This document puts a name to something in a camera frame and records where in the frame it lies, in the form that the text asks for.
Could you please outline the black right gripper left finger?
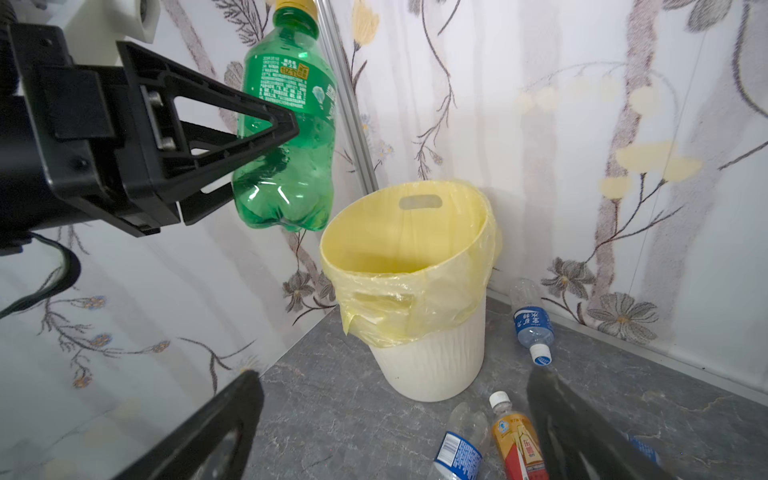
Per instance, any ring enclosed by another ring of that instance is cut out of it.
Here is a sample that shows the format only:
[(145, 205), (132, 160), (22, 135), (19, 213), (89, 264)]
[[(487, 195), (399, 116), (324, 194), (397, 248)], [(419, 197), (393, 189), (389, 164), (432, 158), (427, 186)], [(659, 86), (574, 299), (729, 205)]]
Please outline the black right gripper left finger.
[(259, 374), (245, 371), (117, 477), (240, 479), (264, 400)]

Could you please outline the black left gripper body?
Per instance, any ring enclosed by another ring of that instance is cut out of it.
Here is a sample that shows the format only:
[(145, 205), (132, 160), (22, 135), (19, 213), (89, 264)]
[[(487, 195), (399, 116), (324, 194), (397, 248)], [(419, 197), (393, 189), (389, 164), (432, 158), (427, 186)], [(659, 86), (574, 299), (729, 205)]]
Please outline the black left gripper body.
[(134, 236), (180, 221), (146, 176), (154, 140), (120, 67), (77, 65), (58, 27), (1, 43), (1, 234), (102, 221)]

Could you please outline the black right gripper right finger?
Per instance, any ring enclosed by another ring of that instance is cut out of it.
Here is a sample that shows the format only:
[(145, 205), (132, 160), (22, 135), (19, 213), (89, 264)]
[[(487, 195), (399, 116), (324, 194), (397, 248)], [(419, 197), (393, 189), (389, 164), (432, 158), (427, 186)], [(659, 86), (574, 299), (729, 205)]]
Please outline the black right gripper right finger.
[(526, 396), (551, 479), (675, 478), (633, 446), (555, 372), (534, 368)]

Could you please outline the green soda bottle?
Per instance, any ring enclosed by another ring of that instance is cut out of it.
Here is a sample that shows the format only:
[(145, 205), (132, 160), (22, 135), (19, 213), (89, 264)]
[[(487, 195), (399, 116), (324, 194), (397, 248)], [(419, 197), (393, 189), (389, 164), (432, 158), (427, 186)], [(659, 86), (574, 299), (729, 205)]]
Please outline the green soda bottle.
[(312, 1), (278, 1), (273, 29), (244, 61), (242, 90), (279, 108), (274, 120), (242, 114), (238, 135), (274, 146), (232, 176), (234, 203), (249, 227), (324, 229), (334, 203), (332, 163), (337, 85), (318, 46)]

